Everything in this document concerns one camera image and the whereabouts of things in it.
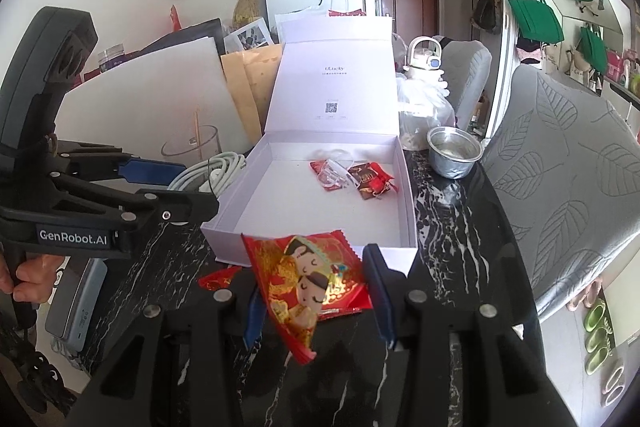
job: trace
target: finger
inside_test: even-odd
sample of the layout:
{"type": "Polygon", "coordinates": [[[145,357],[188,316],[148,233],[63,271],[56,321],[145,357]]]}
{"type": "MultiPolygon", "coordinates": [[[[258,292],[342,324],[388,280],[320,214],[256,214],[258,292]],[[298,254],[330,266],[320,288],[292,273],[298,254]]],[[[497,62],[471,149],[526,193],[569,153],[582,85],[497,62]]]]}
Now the finger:
{"type": "Polygon", "coordinates": [[[0,255],[0,291],[9,295],[14,290],[14,282],[11,280],[9,270],[6,267],[2,255],[0,255]]]}
{"type": "Polygon", "coordinates": [[[53,293],[53,283],[55,281],[56,278],[54,276],[49,282],[43,284],[22,282],[14,289],[14,300],[16,302],[47,302],[53,293]]]}
{"type": "Polygon", "coordinates": [[[59,255],[39,255],[20,264],[15,274],[21,281],[42,284],[50,280],[51,274],[53,274],[55,280],[56,270],[64,260],[65,258],[59,255]]]}

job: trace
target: chair backrest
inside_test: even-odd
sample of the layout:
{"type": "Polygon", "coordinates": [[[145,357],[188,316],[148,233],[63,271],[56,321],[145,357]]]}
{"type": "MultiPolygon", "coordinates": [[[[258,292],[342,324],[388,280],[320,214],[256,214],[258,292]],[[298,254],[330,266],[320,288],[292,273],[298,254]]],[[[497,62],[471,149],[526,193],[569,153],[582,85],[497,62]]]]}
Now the chair backrest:
{"type": "Polygon", "coordinates": [[[519,66],[482,164],[511,223],[540,319],[640,231],[640,145],[608,100],[519,66]]]}
{"type": "Polygon", "coordinates": [[[479,41],[451,41],[442,50],[443,80],[449,84],[449,103],[465,129],[489,78],[491,53],[479,41]]]}

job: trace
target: metal bowl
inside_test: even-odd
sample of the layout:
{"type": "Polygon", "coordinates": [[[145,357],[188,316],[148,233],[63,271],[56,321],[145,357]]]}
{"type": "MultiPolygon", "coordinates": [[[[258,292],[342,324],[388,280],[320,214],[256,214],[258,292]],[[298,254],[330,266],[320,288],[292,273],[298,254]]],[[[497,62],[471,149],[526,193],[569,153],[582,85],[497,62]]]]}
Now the metal bowl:
{"type": "Polygon", "coordinates": [[[435,127],[427,134],[429,162],[440,176],[450,180],[463,178],[482,157],[480,142],[455,127],[435,127]]]}

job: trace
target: white gift box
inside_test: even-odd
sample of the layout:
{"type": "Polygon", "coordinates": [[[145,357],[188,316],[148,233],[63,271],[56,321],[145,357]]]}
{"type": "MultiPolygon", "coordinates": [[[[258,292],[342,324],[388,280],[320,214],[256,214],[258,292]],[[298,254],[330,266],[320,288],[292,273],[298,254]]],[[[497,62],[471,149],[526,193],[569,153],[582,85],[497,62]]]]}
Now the white gift box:
{"type": "Polygon", "coordinates": [[[202,232],[222,263],[249,266],[241,233],[275,238],[341,229],[351,248],[377,243],[389,268],[409,272],[417,251],[414,204],[398,140],[389,17],[290,21],[265,134],[202,232]],[[363,200],[326,191],[309,162],[333,150],[378,162],[398,192],[363,200]]]}

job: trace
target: brown paper envelope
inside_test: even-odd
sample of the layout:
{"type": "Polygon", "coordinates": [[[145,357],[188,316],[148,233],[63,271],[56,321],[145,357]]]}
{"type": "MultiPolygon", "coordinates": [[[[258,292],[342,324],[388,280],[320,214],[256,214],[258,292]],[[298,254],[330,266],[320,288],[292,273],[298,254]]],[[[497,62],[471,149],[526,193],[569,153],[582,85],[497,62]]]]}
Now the brown paper envelope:
{"type": "Polygon", "coordinates": [[[251,143],[255,145],[262,137],[262,131],[254,96],[244,71],[242,53],[222,55],[220,60],[222,61],[222,69],[225,71],[226,87],[231,93],[234,104],[236,104],[242,126],[244,126],[251,143]]]}
{"type": "Polygon", "coordinates": [[[244,70],[253,93],[255,106],[260,118],[260,127],[264,131],[267,122],[269,104],[273,94],[273,86],[282,59],[282,45],[263,46],[254,50],[242,52],[244,70]]]}

